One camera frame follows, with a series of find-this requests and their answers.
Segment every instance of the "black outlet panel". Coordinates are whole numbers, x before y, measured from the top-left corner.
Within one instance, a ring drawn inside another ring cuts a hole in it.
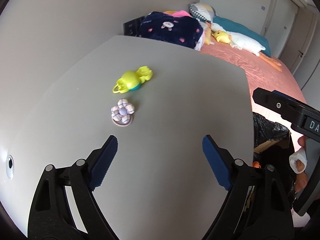
[[[123,32],[126,36],[136,36],[143,21],[144,16],[131,20],[123,24]]]

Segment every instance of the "white bandage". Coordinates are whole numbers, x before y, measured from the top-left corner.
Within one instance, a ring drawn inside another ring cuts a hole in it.
[[[301,161],[304,164],[304,168],[302,169],[302,171],[298,171],[297,169],[297,160]],[[290,162],[291,168],[295,173],[297,174],[302,173],[307,167],[307,157],[306,157],[305,149],[301,148],[300,150],[296,151],[294,154],[290,155],[289,162]]]

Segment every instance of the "yellow plastic toy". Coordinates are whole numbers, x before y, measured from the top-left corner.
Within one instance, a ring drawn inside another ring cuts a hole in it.
[[[126,93],[131,90],[137,90],[142,83],[151,79],[152,74],[152,70],[147,66],[138,68],[136,72],[129,70],[117,80],[112,92]]]
[[[231,42],[231,38],[232,36],[229,35],[226,32],[223,31],[217,31],[214,34],[212,34],[213,37],[217,40],[217,42],[222,42],[222,43],[226,43],[229,44]]]

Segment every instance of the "yellow duck plush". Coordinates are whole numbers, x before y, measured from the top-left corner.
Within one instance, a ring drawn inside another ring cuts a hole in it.
[[[217,31],[212,36],[217,40],[217,42],[222,42],[229,44],[231,42],[232,36],[223,31]]]

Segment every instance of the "door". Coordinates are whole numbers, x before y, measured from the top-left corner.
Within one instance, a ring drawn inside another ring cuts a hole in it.
[[[299,7],[291,0],[275,0],[271,21],[265,32],[271,53],[275,57],[281,54],[290,35]]]
[[[279,57],[292,74],[296,72],[306,55],[316,24],[316,13],[307,8],[299,8],[288,42]]]

